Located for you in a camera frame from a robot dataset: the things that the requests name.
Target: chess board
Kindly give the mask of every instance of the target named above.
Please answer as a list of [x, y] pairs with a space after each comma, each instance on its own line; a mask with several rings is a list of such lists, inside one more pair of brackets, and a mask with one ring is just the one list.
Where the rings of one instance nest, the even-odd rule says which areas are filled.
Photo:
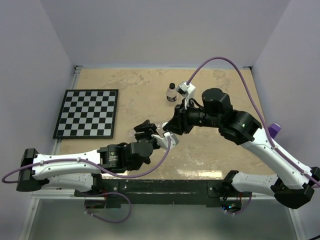
[[118, 89], [66, 90], [54, 139], [111, 139]]

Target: marble-patterned tabletop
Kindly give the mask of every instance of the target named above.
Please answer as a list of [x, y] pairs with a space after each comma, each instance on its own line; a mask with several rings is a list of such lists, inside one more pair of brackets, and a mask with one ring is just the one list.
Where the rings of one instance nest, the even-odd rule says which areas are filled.
[[[174, 113], [175, 104], [166, 100], [170, 83], [178, 85], [189, 79], [193, 69], [82, 69], [76, 89], [119, 89], [115, 132], [113, 139], [64, 139], [60, 154], [87, 152], [109, 144], [133, 142], [128, 132], [144, 120], [161, 123]], [[241, 70], [255, 103], [260, 107], [250, 70]], [[195, 99], [202, 104], [201, 94], [209, 88], [220, 88], [230, 95], [236, 110], [246, 111], [258, 119], [245, 88], [233, 69], [203, 69], [193, 79]], [[215, 128], [194, 127], [191, 133], [177, 136], [180, 143], [173, 148], [164, 163], [144, 179], [222, 179], [230, 170], [248, 174], [273, 174], [256, 156], [225, 140]], [[151, 164], [144, 164], [143, 173], [154, 166], [165, 150], [155, 150]]]

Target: plastic bottle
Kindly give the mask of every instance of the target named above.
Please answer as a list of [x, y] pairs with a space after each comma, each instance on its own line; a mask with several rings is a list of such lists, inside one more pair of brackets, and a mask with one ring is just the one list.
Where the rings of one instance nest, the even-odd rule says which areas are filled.
[[166, 90], [166, 99], [171, 103], [177, 101], [176, 85], [173, 82], [170, 83], [168, 89]]

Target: purple cap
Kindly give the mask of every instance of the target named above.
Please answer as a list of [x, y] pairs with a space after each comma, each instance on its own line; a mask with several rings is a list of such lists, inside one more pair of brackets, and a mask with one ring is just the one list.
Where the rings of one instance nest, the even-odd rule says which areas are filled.
[[272, 123], [271, 125], [268, 126], [268, 131], [270, 133], [270, 136], [274, 139], [277, 134], [281, 130], [281, 125], [278, 123]]

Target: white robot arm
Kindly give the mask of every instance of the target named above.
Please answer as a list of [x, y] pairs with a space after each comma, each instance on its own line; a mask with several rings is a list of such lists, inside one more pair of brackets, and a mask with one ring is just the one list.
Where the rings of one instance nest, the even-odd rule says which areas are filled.
[[[222, 182], [222, 192], [225, 191], [226, 195], [232, 191], [266, 194], [274, 196], [280, 203], [293, 209], [310, 201], [314, 193], [314, 182], [310, 178], [319, 181], [318, 167], [310, 168], [304, 165], [274, 140], [273, 147], [268, 140], [266, 129], [248, 112], [233, 109], [229, 95], [221, 89], [211, 88], [204, 91], [203, 106], [190, 97], [195, 94], [192, 84], [181, 83], [177, 92], [185, 98], [175, 107], [173, 118], [163, 128], [165, 131], [182, 135], [188, 134], [194, 126], [218, 128], [221, 136], [252, 152], [276, 173], [253, 175], [232, 170]], [[278, 150], [300, 169], [286, 161]]]
[[150, 163], [149, 157], [153, 150], [161, 148], [169, 152], [179, 143], [172, 132], [165, 132], [160, 136], [156, 128], [146, 120], [134, 128], [137, 132], [135, 134], [137, 142], [111, 144], [82, 153], [48, 155], [40, 154], [34, 148], [27, 149], [22, 158], [21, 167], [24, 168], [30, 164], [32, 167], [19, 172], [17, 191], [31, 192], [54, 187], [88, 192], [95, 187], [94, 175], [109, 173], [115, 177], [121, 177], [118, 174], [139, 170], [143, 163]]

